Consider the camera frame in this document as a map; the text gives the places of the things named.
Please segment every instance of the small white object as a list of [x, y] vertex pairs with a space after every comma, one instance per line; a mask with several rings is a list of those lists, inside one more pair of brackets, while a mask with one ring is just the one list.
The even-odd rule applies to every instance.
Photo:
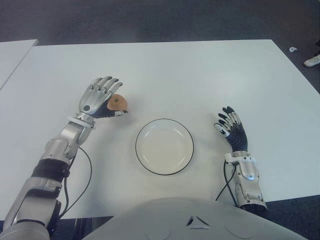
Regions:
[[140, 163], [150, 172], [171, 175], [188, 165], [194, 143], [188, 130], [179, 122], [157, 119], [139, 132], [135, 151]]
[[294, 46], [292, 46], [292, 47], [289, 48], [290, 53], [293, 53], [294, 51], [297, 51], [297, 50], [298, 50], [298, 49], [295, 48]]
[[320, 54], [318, 54], [317, 56], [314, 56], [313, 58], [310, 58], [304, 62], [304, 65], [306, 67], [313, 67], [317, 64], [320, 64]]

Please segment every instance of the black joint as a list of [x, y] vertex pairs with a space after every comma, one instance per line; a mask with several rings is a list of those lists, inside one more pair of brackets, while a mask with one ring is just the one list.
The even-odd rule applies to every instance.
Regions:
[[48, 178], [61, 183], [70, 174], [68, 167], [69, 165], [61, 160], [41, 159], [34, 168], [31, 177]]

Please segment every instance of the metal forearm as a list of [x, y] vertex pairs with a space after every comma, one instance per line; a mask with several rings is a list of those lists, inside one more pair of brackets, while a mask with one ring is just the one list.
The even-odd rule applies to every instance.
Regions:
[[61, 203], [56, 198], [62, 188], [61, 182], [69, 175], [70, 160], [94, 128], [93, 117], [85, 113], [78, 113], [69, 120], [61, 133], [47, 143], [45, 153], [5, 218], [4, 230], [25, 221], [39, 223], [50, 230], [53, 218], [58, 217]]
[[60, 135], [47, 143], [41, 160], [55, 159], [69, 164], [94, 128], [94, 118], [82, 112], [69, 120]]
[[127, 111], [107, 108], [107, 103], [122, 85], [117, 78], [95, 79], [84, 92], [79, 113], [69, 117], [61, 133], [45, 146], [37, 166], [10, 208], [0, 240], [47, 240], [59, 218], [61, 203], [57, 197], [61, 182], [69, 176], [69, 165], [78, 147], [94, 128], [94, 118], [120, 116]]
[[259, 172], [255, 167], [256, 159], [246, 151], [235, 151], [227, 153], [225, 161], [236, 165], [234, 182], [239, 208], [248, 211], [266, 210], [267, 205], [259, 187]]

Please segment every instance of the silver robotic hand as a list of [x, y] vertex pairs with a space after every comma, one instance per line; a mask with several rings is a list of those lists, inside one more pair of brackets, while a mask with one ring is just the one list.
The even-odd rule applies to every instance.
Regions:
[[69, 117], [61, 133], [51, 139], [12, 207], [0, 240], [48, 240], [59, 219], [61, 203], [57, 200], [63, 179], [70, 174], [71, 159], [85, 142], [95, 118], [119, 116], [127, 111], [114, 111], [107, 103], [122, 85], [117, 78], [97, 78], [87, 88], [79, 103], [79, 112]]
[[114, 111], [107, 108], [112, 95], [123, 85], [118, 81], [118, 78], [112, 78], [112, 76], [95, 79], [83, 94], [79, 103], [79, 111], [95, 119], [120, 116], [126, 113], [126, 110]]
[[249, 212], [263, 212], [267, 205], [259, 187], [259, 172], [255, 167], [256, 159], [248, 153], [248, 140], [241, 120], [231, 108], [222, 109], [218, 123], [214, 127], [225, 136], [232, 147], [232, 153], [225, 155], [227, 164], [235, 165], [235, 193], [238, 206]]

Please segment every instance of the white table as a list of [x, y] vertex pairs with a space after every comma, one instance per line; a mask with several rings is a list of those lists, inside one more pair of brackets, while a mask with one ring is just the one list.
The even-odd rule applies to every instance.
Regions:
[[[92, 182], [66, 218], [114, 216], [161, 197], [214, 200], [231, 151], [213, 128], [224, 106], [244, 124], [267, 202], [319, 194], [320, 96], [271, 40], [35, 46], [0, 93], [0, 219], [88, 84], [106, 75], [124, 82], [129, 113], [96, 121], [83, 145]], [[158, 118], [179, 121], [194, 141], [190, 164], [170, 176], [147, 171], [135, 153], [140, 129]], [[71, 203], [88, 177], [80, 152]], [[220, 200], [232, 202], [227, 191]]]
[[37, 42], [36, 39], [0, 42], [0, 90]]

